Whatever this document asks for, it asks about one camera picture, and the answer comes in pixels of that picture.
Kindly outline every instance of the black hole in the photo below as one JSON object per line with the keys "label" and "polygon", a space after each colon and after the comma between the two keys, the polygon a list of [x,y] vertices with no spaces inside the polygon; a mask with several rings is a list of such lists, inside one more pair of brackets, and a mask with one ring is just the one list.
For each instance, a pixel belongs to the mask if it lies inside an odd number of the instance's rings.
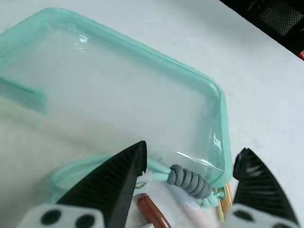
{"label": "black hole", "polygon": [[274,228],[290,228],[290,226],[284,225],[282,223],[277,223],[274,225]]}
{"label": "black hole", "polygon": [[94,225],[95,218],[93,215],[83,215],[76,221],[77,228],[90,228]]}
{"label": "black hole", "polygon": [[248,212],[244,212],[242,210],[237,210],[233,213],[236,217],[240,219],[244,219],[246,221],[254,222],[254,219]]}
{"label": "black hole", "polygon": [[61,216],[60,210],[58,209],[49,210],[41,217],[41,223],[46,226],[52,225],[60,219],[60,216]]}

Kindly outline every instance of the clear plastic pouch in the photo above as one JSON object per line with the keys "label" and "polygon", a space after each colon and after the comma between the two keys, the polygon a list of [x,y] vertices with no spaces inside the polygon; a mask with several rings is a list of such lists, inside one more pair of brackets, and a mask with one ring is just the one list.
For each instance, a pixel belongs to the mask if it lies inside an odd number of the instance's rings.
{"label": "clear plastic pouch", "polygon": [[140,140],[150,158],[215,188],[231,178],[220,87],[88,18],[45,9],[0,34],[0,77],[0,95],[23,106],[1,100],[1,180],[3,191],[15,188],[12,198],[67,161]]}

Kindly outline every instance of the black mesh object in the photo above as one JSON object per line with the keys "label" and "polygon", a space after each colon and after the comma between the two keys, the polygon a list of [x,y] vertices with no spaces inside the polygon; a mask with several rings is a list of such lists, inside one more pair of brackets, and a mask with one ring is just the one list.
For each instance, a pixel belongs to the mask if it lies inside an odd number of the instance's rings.
{"label": "black mesh object", "polygon": [[304,50],[303,0],[221,1],[295,54]]}
{"label": "black mesh object", "polygon": [[239,180],[233,203],[239,203],[298,224],[280,185],[250,149],[243,149],[237,156],[233,177]]}
{"label": "black mesh object", "polygon": [[123,228],[136,179],[147,168],[147,146],[138,142],[97,167],[57,203],[102,211],[106,228]]}

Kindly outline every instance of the mint green trim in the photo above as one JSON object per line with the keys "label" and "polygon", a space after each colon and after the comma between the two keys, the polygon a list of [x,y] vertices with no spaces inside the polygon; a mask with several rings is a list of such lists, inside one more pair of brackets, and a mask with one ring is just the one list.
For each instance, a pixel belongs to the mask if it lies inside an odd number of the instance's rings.
{"label": "mint green trim", "polygon": [[225,95],[220,86],[212,80],[209,76],[197,71],[196,69],[185,65],[141,42],[138,42],[120,32],[117,32],[109,27],[101,25],[89,18],[81,16],[77,13],[70,12],[66,9],[46,8],[14,27],[8,29],[0,35],[0,58],[12,51],[18,51],[23,48],[25,44],[30,44],[36,38],[36,34],[47,32],[48,24],[56,24],[57,22],[67,22],[81,26],[88,34],[93,36],[102,36],[110,39],[113,42],[118,42],[122,47],[132,50],[136,54],[145,56],[151,61],[162,62],[166,64],[169,69],[179,70],[183,74],[192,73],[196,78],[209,83],[213,89],[214,94],[220,100],[220,115],[221,115],[221,133],[222,133],[222,151],[224,158],[224,172],[212,184],[215,188],[223,187],[232,176],[232,158],[228,134],[228,117]]}

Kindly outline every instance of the white table surface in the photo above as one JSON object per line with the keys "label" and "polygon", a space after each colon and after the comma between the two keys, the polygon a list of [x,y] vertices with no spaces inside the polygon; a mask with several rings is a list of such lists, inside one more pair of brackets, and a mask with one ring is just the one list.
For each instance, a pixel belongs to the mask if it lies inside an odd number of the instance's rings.
{"label": "white table surface", "polygon": [[2,0],[0,31],[45,7],[90,17],[214,78],[227,97],[233,159],[255,151],[304,224],[303,61],[218,0]]}

